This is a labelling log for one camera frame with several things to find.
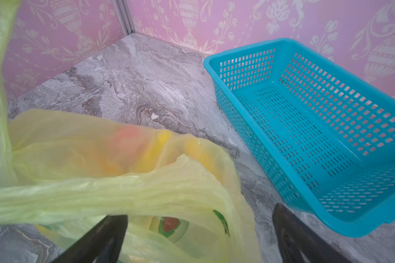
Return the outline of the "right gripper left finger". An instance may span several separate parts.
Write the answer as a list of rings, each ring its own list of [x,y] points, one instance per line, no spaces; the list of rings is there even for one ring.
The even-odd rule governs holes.
[[[55,263],[117,263],[128,216],[107,216],[53,261]]]

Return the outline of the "yellow plastic bag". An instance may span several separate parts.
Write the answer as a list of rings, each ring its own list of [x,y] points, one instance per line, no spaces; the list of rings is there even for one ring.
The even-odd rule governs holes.
[[[8,119],[2,62],[19,1],[0,1],[0,225],[68,247],[107,215],[125,263],[259,263],[253,211],[227,151],[165,129],[32,108]]]

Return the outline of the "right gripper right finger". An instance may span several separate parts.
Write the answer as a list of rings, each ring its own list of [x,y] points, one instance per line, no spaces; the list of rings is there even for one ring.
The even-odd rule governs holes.
[[[349,262],[284,205],[275,205],[272,220],[284,263]]]

